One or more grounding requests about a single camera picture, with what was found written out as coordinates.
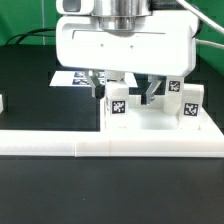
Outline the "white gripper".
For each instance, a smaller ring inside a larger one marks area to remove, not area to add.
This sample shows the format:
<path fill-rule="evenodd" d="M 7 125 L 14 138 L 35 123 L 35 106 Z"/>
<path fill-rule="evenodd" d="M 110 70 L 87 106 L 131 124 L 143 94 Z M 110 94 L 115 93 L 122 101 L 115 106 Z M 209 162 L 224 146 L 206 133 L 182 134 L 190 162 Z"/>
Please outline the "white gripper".
<path fill-rule="evenodd" d="M 132 31 L 104 31 L 96 18 L 63 16 L 56 27 L 56 52 L 66 67 L 150 74 L 144 77 L 141 104 L 165 94 L 163 76 L 186 76 L 196 65 L 197 17 L 188 11 L 155 11 L 136 20 Z M 92 96 L 105 86 L 97 70 L 86 70 Z"/>

